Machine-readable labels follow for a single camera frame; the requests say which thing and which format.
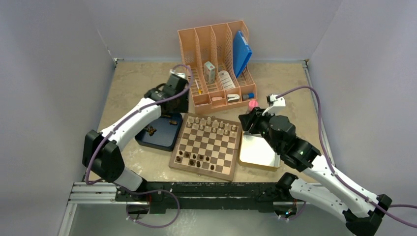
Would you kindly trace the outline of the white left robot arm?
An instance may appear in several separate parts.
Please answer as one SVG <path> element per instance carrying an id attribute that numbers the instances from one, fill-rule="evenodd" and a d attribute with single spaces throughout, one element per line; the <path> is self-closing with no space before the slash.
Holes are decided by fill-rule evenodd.
<path id="1" fill-rule="evenodd" d="M 82 163 L 86 167 L 85 183 L 93 185 L 90 174 L 100 180 L 122 186 L 134 201 L 145 198 L 146 180 L 129 169 L 121 152 L 147 125 L 163 113 L 188 111 L 191 81 L 183 73 L 171 72 L 166 83 L 148 90 L 139 103 L 117 122 L 100 132 L 91 130 L 85 136 Z"/>

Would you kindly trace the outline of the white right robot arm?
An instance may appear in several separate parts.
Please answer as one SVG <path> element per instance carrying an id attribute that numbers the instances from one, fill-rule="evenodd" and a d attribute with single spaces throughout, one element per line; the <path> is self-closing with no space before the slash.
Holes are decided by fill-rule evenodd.
<path id="1" fill-rule="evenodd" d="M 316 147 L 296 135 L 288 117 L 264 115 L 263 111 L 256 107 L 239 115 L 243 130 L 261 135 L 288 167 L 321 184 L 313 186 L 285 173 L 277 183 L 277 196 L 282 200 L 293 197 L 327 211 L 356 236 L 375 235 L 392 199 L 368 191 L 336 169 Z"/>

